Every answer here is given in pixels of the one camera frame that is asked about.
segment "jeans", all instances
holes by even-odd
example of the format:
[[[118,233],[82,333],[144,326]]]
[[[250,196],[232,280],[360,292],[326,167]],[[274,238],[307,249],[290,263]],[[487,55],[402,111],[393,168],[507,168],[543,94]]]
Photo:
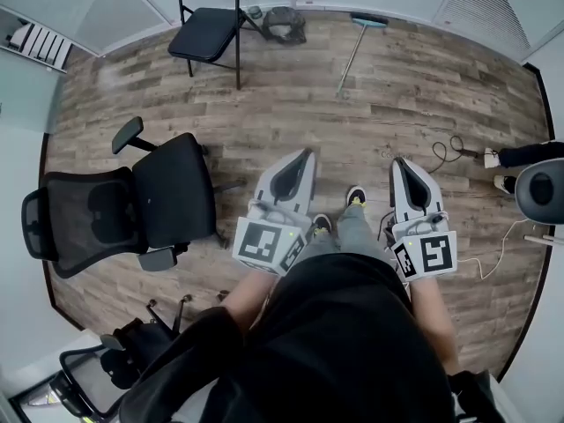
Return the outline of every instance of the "jeans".
[[[342,252],[346,254],[362,254],[390,263],[391,255],[386,254],[378,244],[375,235],[364,218],[364,209],[360,205],[349,205],[337,222],[339,248],[332,234],[321,232],[300,252],[294,265],[305,259],[325,254]]]
[[[500,165],[517,167],[532,165],[540,161],[564,157],[564,143],[552,141],[542,145],[524,145],[511,149],[501,149],[498,153]]]

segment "sneaker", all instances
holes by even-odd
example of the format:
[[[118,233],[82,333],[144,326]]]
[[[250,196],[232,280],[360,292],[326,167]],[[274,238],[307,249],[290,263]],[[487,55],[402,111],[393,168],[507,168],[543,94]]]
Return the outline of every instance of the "sneaker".
[[[362,187],[357,185],[349,189],[349,194],[346,195],[346,206],[349,205],[367,206],[367,193]]]
[[[487,147],[484,150],[484,167],[498,167],[500,165],[500,156],[494,149]]]
[[[512,182],[515,180],[515,177],[511,177],[508,175],[495,175],[493,177],[493,185],[495,188],[500,189],[505,194],[513,194],[509,187],[508,182]]]
[[[322,234],[323,232],[330,234],[331,233],[331,221],[329,216],[324,214],[318,214],[314,218],[314,236],[318,234]]]

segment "black office chair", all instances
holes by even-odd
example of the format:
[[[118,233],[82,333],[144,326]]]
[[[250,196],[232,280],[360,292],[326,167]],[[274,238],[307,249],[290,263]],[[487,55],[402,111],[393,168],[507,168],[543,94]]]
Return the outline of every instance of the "black office chair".
[[[192,11],[182,0],[178,0],[178,4],[182,28],[168,46],[168,53],[188,61],[188,73],[191,77],[194,77],[194,74],[190,61],[233,69],[237,74],[237,89],[241,89],[239,31],[245,21],[251,24],[252,29],[263,34],[261,29],[245,11],[240,9],[239,0],[235,0],[234,10],[198,8]],[[190,13],[188,21],[184,18],[185,11]],[[233,37],[235,38],[235,67],[215,63],[223,55]]]
[[[125,392],[180,335],[183,305],[191,300],[188,294],[179,302],[172,329],[153,311],[151,300],[146,306],[151,323],[136,318],[101,336],[101,345],[63,352],[63,370],[49,383],[63,406],[75,417],[110,421]]]
[[[203,157],[207,149],[191,134],[157,147],[137,137],[142,130],[143,121],[136,117],[112,143],[114,153],[126,145],[150,152],[132,169],[47,173],[40,188],[24,199],[27,250],[51,261],[61,278],[122,252],[139,254],[146,271],[163,271],[176,265],[191,241],[211,235],[226,248],[216,228],[214,193],[246,181],[214,188]]]

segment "broom handle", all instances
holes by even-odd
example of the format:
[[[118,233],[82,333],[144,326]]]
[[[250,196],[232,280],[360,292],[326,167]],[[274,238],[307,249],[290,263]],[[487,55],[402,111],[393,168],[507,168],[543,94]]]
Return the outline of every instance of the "broom handle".
[[[362,40],[362,36],[364,36],[364,32],[366,31],[367,31],[367,26],[366,25],[362,26],[362,31],[360,32],[359,39],[356,40],[356,45],[352,50],[351,59],[349,59],[349,63],[346,65],[345,72],[343,73],[343,77],[341,78],[341,81],[338,84],[337,95],[341,94],[341,90],[343,89],[343,85],[345,84],[346,75],[349,73],[349,69],[351,69],[351,64],[353,64],[354,56],[356,55],[356,51],[359,49],[360,41]]]

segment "white cable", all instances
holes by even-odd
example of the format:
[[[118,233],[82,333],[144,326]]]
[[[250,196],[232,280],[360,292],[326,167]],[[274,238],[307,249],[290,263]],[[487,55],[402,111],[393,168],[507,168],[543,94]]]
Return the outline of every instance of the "white cable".
[[[509,236],[509,232],[511,232],[511,229],[513,229],[513,227],[515,226],[515,224],[521,224],[522,222],[528,221],[528,219],[521,219],[520,221],[514,221],[513,224],[511,225],[511,227],[509,228],[509,230],[505,233],[505,235],[503,235],[503,239],[501,240],[501,255],[500,255],[500,259],[497,261],[497,263],[495,264],[495,266],[492,268],[491,271],[489,271],[485,276],[482,272],[482,263],[479,261],[478,258],[473,257],[473,258],[467,258],[465,260],[458,260],[459,263],[462,262],[470,262],[470,260],[476,260],[476,262],[478,262],[478,267],[479,267],[479,276],[482,280],[484,280],[485,278],[487,278],[490,274],[492,274],[495,270],[497,270],[497,267],[500,266],[501,264],[501,259],[503,258],[503,254],[505,252],[505,240],[508,238]]]

